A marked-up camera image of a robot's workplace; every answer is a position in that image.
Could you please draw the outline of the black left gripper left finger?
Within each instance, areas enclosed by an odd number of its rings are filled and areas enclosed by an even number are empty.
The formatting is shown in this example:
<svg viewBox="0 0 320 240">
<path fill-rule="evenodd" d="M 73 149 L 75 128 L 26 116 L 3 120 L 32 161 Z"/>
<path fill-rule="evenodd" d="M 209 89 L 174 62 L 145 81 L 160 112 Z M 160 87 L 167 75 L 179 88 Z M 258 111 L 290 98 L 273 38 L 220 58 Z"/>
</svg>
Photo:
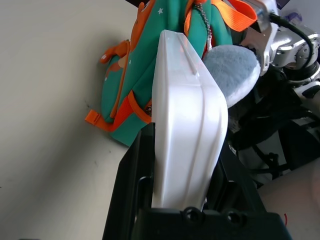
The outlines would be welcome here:
<svg viewBox="0 0 320 240">
<path fill-rule="evenodd" d="M 130 240 L 139 210 L 152 204 L 155 166 L 155 124 L 137 134 L 121 159 L 105 223 L 103 240 Z"/>
</svg>

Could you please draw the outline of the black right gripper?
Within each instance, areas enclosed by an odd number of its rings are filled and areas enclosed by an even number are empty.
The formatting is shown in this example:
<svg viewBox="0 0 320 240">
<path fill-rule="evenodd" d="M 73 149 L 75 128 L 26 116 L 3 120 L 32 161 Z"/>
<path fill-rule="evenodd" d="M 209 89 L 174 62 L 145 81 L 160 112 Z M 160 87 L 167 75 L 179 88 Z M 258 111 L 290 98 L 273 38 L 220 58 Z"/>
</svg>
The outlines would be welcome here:
<svg viewBox="0 0 320 240">
<path fill-rule="evenodd" d="M 289 82 L 289 71 L 271 67 L 262 76 L 259 89 L 265 90 L 262 99 L 254 104 L 239 120 L 240 129 L 231 135 L 231 145 L 236 152 L 252 148 L 266 168 L 250 169 L 254 175 L 270 174 L 278 178 L 287 170 L 295 170 L 320 157 L 320 143 L 308 132 L 306 125 L 295 120 L 310 118 L 311 125 L 318 127 L 320 118 L 302 105 Z M 279 156 L 264 154 L 258 144 L 278 133 L 285 163 L 279 164 Z"/>
</svg>

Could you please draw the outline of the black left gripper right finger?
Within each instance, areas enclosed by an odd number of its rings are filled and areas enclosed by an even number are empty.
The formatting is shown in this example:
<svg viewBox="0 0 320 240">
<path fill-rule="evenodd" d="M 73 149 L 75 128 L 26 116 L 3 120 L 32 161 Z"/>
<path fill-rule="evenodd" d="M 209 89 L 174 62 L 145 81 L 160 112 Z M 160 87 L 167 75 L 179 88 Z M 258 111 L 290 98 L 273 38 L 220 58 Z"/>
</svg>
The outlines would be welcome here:
<svg viewBox="0 0 320 240">
<path fill-rule="evenodd" d="M 227 142 L 223 143 L 211 176 L 204 209 L 218 212 L 228 209 L 254 213 L 266 211 L 249 171 Z"/>
</svg>

